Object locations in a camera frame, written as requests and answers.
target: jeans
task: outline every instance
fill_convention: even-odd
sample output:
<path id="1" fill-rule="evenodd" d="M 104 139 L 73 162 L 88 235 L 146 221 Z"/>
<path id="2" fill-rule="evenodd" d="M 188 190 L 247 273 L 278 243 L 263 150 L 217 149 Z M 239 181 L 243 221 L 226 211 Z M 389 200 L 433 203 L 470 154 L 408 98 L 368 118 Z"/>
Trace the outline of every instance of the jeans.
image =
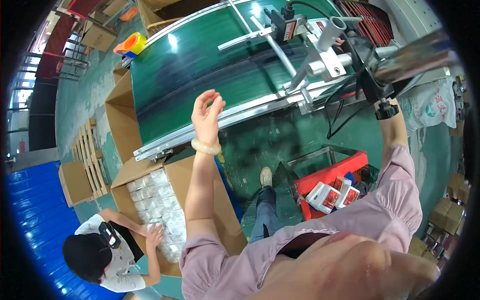
<path id="1" fill-rule="evenodd" d="M 272 236 L 283 227 L 276 216 L 276 193 L 273 187 L 264 187 L 258 194 L 257 203 L 257 216 L 249 244 L 263 239 L 267 232 L 268 236 Z"/>

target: red and white product box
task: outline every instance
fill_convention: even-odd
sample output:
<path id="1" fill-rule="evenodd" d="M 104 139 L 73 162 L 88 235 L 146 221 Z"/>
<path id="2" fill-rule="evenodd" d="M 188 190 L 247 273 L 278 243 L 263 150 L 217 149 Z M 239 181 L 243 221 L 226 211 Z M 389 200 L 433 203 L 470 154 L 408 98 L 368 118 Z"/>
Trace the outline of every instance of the red and white product box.
<path id="1" fill-rule="evenodd" d="M 352 185 L 352 181 L 350 179 L 346 179 L 345 177 L 337 176 L 333 182 L 333 188 L 337 191 L 340 191 L 344 185 Z"/>
<path id="2" fill-rule="evenodd" d="M 307 202 L 316 210 L 329 214 L 340 196 L 340 192 L 327 184 L 317 184 L 317 186 L 308 194 Z"/>
<path id="3" fill-rule="evenodd" d="M 360 194 L 360 191 L 352 186 L 342 187 L 342 190 L 340 191 L 340 197 L 335 203 L 335 207 L 337 209 L 340 209 L 349 205 L 350 203 L 354 202 L 357 199 L 359 194 Z"/>

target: white shirt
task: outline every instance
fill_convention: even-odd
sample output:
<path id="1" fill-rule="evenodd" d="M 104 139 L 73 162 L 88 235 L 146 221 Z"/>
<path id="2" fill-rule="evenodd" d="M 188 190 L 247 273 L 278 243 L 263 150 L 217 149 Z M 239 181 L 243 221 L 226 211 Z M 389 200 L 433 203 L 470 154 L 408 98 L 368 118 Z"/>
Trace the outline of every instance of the white shirt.
<path id="1" fill-rule="evenodd" d="M 98 215 L 93 215 L 75 231 L 75 235 L 100 233 L 98 227 L 104 222 L 104 219 Z M 120 239 L 120 247 L 112 249 L 112 262 L 110 268 L 105 272 L 105 277 L 100 284 L 106 289 L 116 293 L 130 292 L 145 288 L 145 281 L 140 274 L 128 274 L 128 268 L 135 265 L 135 259 L 130 247 L 125 239 L 115 231 Z"/>

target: orange bag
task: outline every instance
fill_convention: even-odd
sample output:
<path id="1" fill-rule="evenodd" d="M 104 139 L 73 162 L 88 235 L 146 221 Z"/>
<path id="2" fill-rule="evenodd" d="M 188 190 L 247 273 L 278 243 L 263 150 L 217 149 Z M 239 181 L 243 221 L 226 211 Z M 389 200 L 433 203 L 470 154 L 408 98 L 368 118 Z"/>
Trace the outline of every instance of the orange bag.
<path id="1" fill-rule="evenodd" d="M 124 13 L 119 19 L 126 22 L 131 20 L 137 14 L 138 14 L 138 8 L 136 6 L 133 6 L 126 13 Z"/>

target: green conveyor belt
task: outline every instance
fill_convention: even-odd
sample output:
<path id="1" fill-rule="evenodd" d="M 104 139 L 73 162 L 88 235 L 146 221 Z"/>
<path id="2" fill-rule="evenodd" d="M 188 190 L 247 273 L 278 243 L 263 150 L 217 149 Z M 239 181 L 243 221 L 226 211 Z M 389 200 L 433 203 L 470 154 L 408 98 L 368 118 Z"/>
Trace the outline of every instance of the green conveyor belt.
<path id="1" fill-rule="evenodd" d="M 311 0 L 325 13 L 337 15 L 325 0 Z M 258 0 L 237 7 L 253 31 L 250 20 L 262 18 L 264 7 L 280 10 L 284 0 Z M 301 5 L 296 13 L 323 17 Z M 226 108 L 281 90 L 291 80 L 268 43 L 220 54 L 217 46 L 245 34 L 231 7 L 197 18 L 157 40 L 132 62 L 132 86 L 143 144 L 191 123 L 195 98 L 214 88 L 227 102 Z M 296 68 L 306 52 L 300 37 L 282 45 Z"/>

